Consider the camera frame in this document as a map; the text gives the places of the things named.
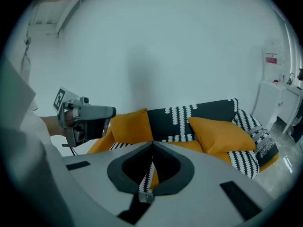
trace gray floor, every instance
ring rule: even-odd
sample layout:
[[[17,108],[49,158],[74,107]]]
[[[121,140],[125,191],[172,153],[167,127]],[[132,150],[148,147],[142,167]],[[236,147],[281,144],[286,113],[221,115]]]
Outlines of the gray floor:
[[[277,120],[270,131],[277,142],[279,159],[254,179],[274,199],[292,188],[303,162],[299,144],[295,144],[287,133],[282,134],[284,127],[285,123]]]

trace red label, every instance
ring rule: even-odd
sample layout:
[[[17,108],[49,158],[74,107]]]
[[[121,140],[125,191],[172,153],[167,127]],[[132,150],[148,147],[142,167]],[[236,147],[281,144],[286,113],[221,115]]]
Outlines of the red label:
[[[266,62],[277,64],[276,58],[272,58],[272,57],[266,57]]]

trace faucet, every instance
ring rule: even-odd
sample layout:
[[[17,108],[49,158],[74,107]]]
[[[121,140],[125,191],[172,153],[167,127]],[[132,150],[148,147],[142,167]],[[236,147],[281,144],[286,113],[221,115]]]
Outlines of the faucet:
[[[293,76],[294,76],[294,78],[295,78],[294,73],[290,73],[289,79],[288,79],[288,82],[287,82],[288,85],[292,85],[292,83],[293,83],[293,80],[294,80],[294,79],[292,79],[292,74],[293,74]]]

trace sink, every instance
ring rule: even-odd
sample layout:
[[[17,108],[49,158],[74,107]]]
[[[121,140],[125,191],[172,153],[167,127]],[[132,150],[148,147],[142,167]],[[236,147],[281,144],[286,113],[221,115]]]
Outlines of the sink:
[[[296,93],[297,95],[303,97],[303,91],[298,89],[295,85],[288,85],[288,84],[284,84],[284,86],[286,87],[286,89],[288,89],[289,91]]]

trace sofa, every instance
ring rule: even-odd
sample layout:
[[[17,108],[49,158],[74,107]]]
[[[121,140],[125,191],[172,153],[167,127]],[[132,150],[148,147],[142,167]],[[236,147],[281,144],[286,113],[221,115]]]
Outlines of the sofa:
[[[175,144],[191,150],[204,153],[200,147],[191,148],[190,142],[196,140],[196,135],[188,122],[190,117],[199,117],[216,121],[227,121],[239,126],[255,142],[255,150],[229,151],[213,154],[231,166],[235,167],[249,178],[255,178],[278,159],[278,148],[274,138],[249,113],[239,108],[239,101],[226,99],[196,105],[176,106],[147,111],[153,140]],[[108,129],[103,138],[88,151],[88,154],[127,147],[131,144],[116,142],[111,130]],[[152,179],[157,176],[151,165],[150,172],[145,176],[139,189],[148,192],[152,188]]]

